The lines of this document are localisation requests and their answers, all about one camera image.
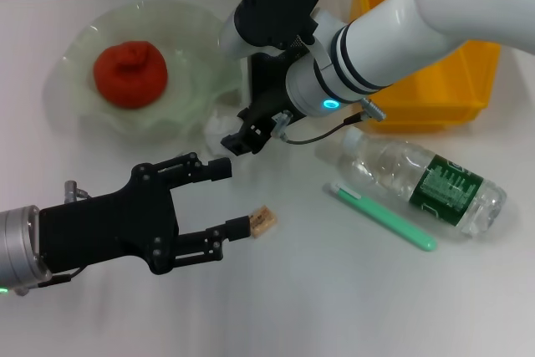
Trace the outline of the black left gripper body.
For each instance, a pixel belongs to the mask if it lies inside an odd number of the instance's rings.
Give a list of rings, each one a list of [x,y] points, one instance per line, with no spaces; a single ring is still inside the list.
[[[52,273],[134,256],[157,275],[170,272],[176,184],[151,164],[135,167],[120,190],[39,213],[39,251]]]

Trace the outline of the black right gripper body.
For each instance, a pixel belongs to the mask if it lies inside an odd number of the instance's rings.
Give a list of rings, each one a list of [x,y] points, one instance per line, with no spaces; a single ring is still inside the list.
[[[303,113],[290,100],[286,91],[266,91],[250,105],[252,123],[270,120],[273,116],[289,111],[292,114],[291,123],[303,118]]]

